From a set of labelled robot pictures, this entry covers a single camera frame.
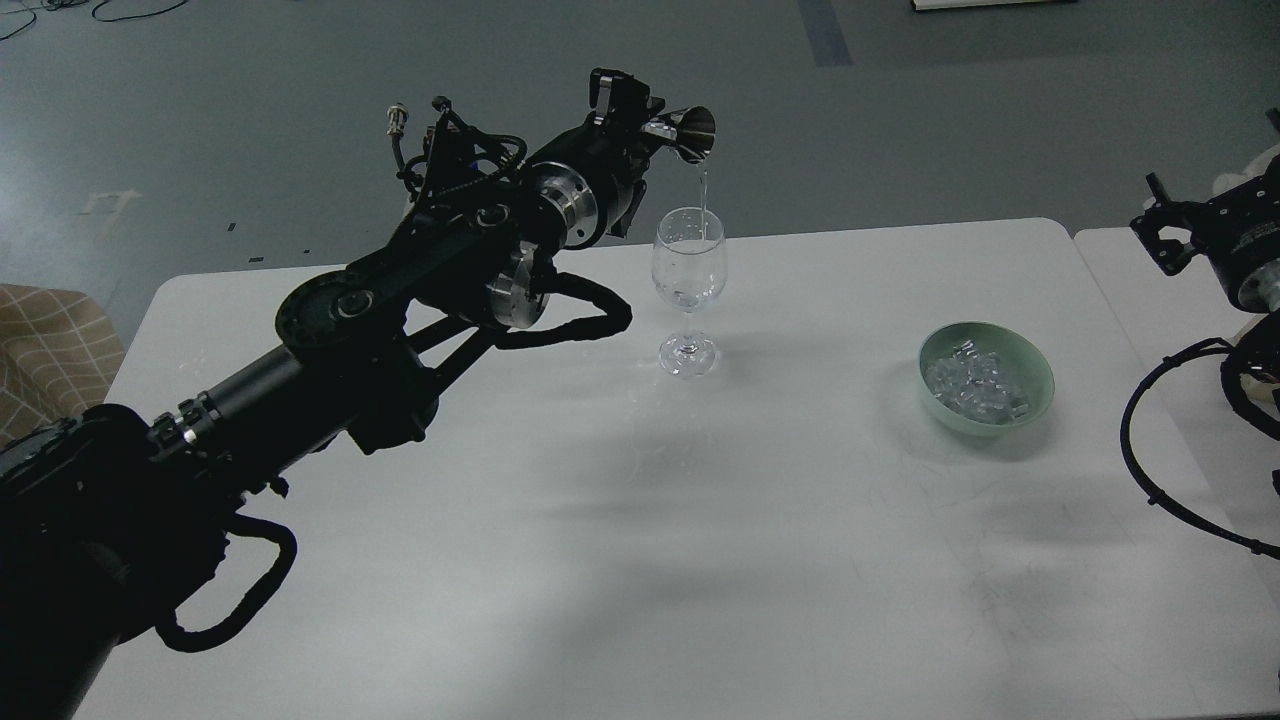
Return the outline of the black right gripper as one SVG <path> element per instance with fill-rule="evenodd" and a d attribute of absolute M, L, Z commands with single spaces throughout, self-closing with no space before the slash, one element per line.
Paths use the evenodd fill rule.
<path fill-rule="evenodd" d="M 1130 220 L 1130 231 L 1165 275 L 1180 274 L 1204 255 L 1234 307 L 1254 314 L 1277 309 L 1276 170 L 1207 202 L 1171 199 L 1153 172 L 1146 183 L 1152 204 Z"/>

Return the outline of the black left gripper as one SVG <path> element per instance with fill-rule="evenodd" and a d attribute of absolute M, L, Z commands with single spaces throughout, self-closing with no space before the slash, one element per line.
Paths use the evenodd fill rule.
<path fill-rule="evenodd" d="M 541 149 L 522 167 L 522 240 L 538 249 L 589 249 L 608 234 L 623 237 L 645 193 L 658 149 L 645 126 L 666 126 L 666 101 L 627 72 L 594 68 L 589 118 Z"/>

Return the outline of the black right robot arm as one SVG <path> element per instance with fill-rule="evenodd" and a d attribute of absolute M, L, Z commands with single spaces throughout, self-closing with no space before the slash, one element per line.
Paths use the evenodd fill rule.
<path fill-rule="evenodd" d="M 1204 258 L 1226 301 L 1258 318 L 1230 343 L 1221 365 L 1222 392 L 1233 411 L 1277 438 L 1277 420 L 1257 406 L 1244 380 L 1277 386 L 1277 172 L 1247 179 L 1204 201 L 1174 200 L 1155 174 L 1146 176 L 1152 204 L 1129 228 L 1165 275 Z"/>

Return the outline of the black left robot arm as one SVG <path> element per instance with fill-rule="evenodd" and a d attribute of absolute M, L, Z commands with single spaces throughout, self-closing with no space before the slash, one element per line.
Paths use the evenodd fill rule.
<path fill-rule="evenodd" d="M 387 245 L 294 288 L 280 345 L 174 413 L 100 404 L 3 448 L 3 716 L 69 719 L 111 651 L 146 632 L 202 652 L 242 632 L 298 553 L 242 512 L 347 434 L 364 454 L 425 438 L 442 395 L 486 351 L 603 340 L 632 309 L 554 256 L 622 238 L 653 156 L 707 160 L 716 119 L 668 110 L 596 68 L 577 127 L 529 151 L 435 97 L 421 149 L 388 111 L 410 206 Z"/>

